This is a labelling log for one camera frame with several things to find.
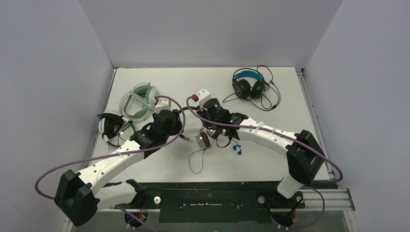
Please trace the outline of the mint green headphones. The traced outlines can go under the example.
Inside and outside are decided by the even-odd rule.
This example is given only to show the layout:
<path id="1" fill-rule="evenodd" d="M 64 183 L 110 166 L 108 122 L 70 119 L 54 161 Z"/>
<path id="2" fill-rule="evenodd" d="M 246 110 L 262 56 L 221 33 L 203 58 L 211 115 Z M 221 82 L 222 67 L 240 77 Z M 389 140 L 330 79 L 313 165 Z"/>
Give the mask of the mint green headphones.
<path id="1" fill-rule="evenodd" d="M 150 113 L 154 111 L 156 97 L 159 95 L 158 89 L 149 82 L 141 82 L 135 85 L 119 103 L 119 111 L 133 123 L 140 123 L 146 120 Z M 134 104 L 140 105 L 141 110 L 133 113 L 129 108 Z"/>

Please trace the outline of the black blue headphones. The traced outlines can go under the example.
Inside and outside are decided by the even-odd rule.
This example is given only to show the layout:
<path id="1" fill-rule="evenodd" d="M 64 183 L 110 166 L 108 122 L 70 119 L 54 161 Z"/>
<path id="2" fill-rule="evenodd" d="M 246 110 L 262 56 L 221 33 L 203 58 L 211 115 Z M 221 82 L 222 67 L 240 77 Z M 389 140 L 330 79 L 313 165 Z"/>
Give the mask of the black blue headphones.
<path id="1" fill-rule="evenodd" d="M 253 69 L 239 69 L 233 74 L 232 86 L 239 98 L 260 99 L 267 82 L 263 75 Z"/>

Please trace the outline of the white black headphones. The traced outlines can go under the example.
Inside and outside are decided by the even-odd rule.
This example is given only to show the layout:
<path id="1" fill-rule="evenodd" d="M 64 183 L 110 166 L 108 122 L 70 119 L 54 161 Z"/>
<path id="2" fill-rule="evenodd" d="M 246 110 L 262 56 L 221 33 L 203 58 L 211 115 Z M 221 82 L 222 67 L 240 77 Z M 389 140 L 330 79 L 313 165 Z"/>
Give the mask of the white black headphones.
<path id="1" fill-rule="evenodd" d="M 122 132 L 128 127 L 131 127 L 133 132 L 136 132 L 133 121 L 125 117 L 118 110 L 106 110 L 97 115 L 99 119 L 98 132 L 104 142 L 113 148 L 120 148 L 118 143 L 111 143 L 111 139 L 114 137 L 120 137 Z"/>

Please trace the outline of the brown headphones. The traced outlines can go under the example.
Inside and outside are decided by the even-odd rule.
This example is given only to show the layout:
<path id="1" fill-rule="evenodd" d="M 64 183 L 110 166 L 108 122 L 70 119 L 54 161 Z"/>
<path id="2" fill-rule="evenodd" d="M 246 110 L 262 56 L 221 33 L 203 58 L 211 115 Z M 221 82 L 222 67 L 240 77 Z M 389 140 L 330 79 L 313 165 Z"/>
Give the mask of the brown headphones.
<path id="1" fill-rule="evenodd" d="M 215 116 L 217 113 L 221 112 L 223 107 L 219 103 L 219 101 L 216 98 L 211 98 L 210 100 L 207 100 L 203 105 L 195 106 L 189 108 L 188 106 L 183 107 L 181 110 L 179 110 L 181 113 L 185 112 L 185 110 L 192 109 L 196 113 L 197 110 L 206 110 L 208 111 L 209 116 Z M 194 142 L 196 141 L 197 144 L 200 145 L 200 148 L 202 149 L 208 149 L 212 146 L 212 143 L 210 139 L 212 139 L 218 148 L 225 148 L 230 145 L 232 141 L 232 136 L 231 135 L 226 135 L 228 137 L 228 143 L 225 146 L 220 146 L 218 144 L 218 138 L 222 136 L 222 134 L 215 129 L 207 129 L 205 126 L 203 126 L 203 129 L 200 129 L 199 133 L 194 137 L 194 138 L 189 138 L 186 137 L 183 134 L 180 134 L 180 138 L 189 141 L 189 142 Z"/>

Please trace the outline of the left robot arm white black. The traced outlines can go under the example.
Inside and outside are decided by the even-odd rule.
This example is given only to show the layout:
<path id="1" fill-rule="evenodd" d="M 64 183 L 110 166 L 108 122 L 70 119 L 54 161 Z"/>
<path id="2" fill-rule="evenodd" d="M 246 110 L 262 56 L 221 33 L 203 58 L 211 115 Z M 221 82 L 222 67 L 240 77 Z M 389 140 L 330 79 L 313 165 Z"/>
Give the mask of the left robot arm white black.
<path id="1" fill-rule="evenodd" d="M 107 158 L 80 171 L 68 170 L 60 177 L 55 204 L 75 226 L 82 226 L 102 209 L 118 204 L 138 208 L 144 203 L 142 187 L 134 180 L 107 184 L 133 164 L 143 161 L 177 138 L 183 123 L 177 109 L 153 114 L 153 122 L 136 131 Z"/>

